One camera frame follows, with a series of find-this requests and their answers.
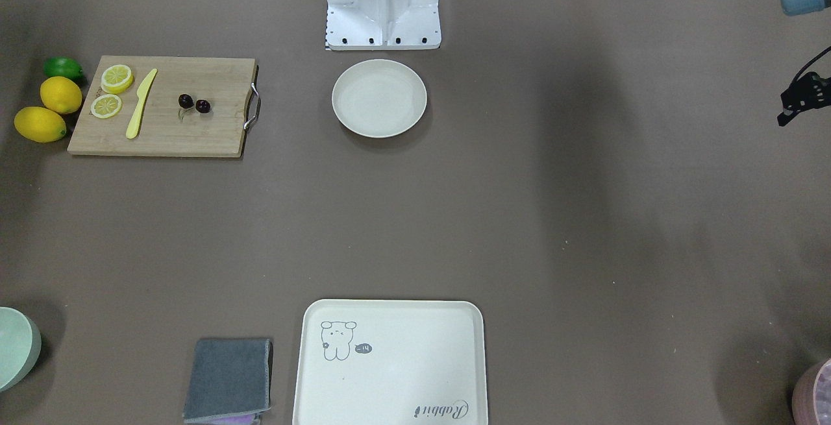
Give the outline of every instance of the cutting board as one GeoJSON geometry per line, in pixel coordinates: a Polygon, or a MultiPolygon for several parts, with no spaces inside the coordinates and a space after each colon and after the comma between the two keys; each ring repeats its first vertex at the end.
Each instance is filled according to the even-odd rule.
{"type": "Polygon", "coordinates": [[[181,58],[180,56],[104,55],[92,77],[68,151],[95,156],[240,157],[245,140],[243,124],[257,72],[253,58],[181,58]],[[134,82],[120,93],[119,114],[98,118],[92,101],[105,94],[101,74],[124,64],[133,70],[134,82]],[[127,139],[127,123],[138,103],[136,89],[149,73],[158,73],[147,95],[142,127],[127,139]],[[211,112],[191,109],[179,121],[179,95],[204,99],[211,112]]]}

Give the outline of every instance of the white plate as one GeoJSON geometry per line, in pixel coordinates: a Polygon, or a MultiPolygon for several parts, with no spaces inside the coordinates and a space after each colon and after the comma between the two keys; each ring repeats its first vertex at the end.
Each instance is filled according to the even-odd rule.
{"type": "Polygon", "coordinates": [[[486,425],[484,324],[468,302],[318,300],[303,316],[294,425],[486,425]]]}
{"type": "Polygon", "coordinates": [[[388,138],[415,125],[427,107],[427,88],[406,65],[366,60],[347,68],[332,89],[343,125],[369,138],[388,138]]]}

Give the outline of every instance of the cutting board handle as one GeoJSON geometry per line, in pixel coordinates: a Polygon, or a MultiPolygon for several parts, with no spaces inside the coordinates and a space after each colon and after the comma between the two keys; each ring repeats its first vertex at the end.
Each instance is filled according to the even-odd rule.
{"type": "Polygon", "coordinates": [[[246,120],[245,123],[243,123],[244,130],[249,129],[249,127],[251,127],[251,125],[253,125],[253,123],[257,121],[257,118],[259,117],[259,106],[262,99],[259,96],[259,91],[257,91],[257,85],[253,82],[251,83],[251,91],[253,91],[255,96],[257,96],[257,108],[254,109],[254,114],[248,120],[246,120]]]}

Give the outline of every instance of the gray towel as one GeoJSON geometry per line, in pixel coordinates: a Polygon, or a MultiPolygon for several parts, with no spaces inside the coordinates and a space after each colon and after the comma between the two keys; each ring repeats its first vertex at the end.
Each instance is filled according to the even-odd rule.
{"type": "Polygon", "coordinates": [[[270,353],[270,339],[196,342],[184,422],[205,423],[269,410],[270,353]]]}

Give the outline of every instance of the yellow knife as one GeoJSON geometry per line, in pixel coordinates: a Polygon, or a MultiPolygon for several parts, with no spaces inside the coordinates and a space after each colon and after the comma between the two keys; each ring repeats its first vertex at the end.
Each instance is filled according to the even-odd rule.
{"type": "Polygon", "coordinates": [[[127,124],[127,137],[130,139],[135,138],[139,134],[139,127],[142,125],[142,114],[145,111],[147,93],[151,90],[151,85],[153,84],[153,79],[155,78],[155,73],[157,71],[157,69],[153,68],[151,72],[145,76],[145,79],[142,81],[142,84],[139,85],[139,88],[136,89],[136,94],[139,95],[139,103],[133,111],[133,117],[130,117],[130,123],[127,124]]]}

